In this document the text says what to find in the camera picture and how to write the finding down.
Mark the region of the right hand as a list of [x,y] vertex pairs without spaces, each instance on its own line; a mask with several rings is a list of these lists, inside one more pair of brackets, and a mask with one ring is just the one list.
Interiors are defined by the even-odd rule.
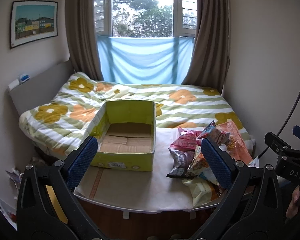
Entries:
[[286,211],[286,218],[292,219],[298,213],[298,200],[300,198],[300,187],[297,186],[292,193],[292,199]]

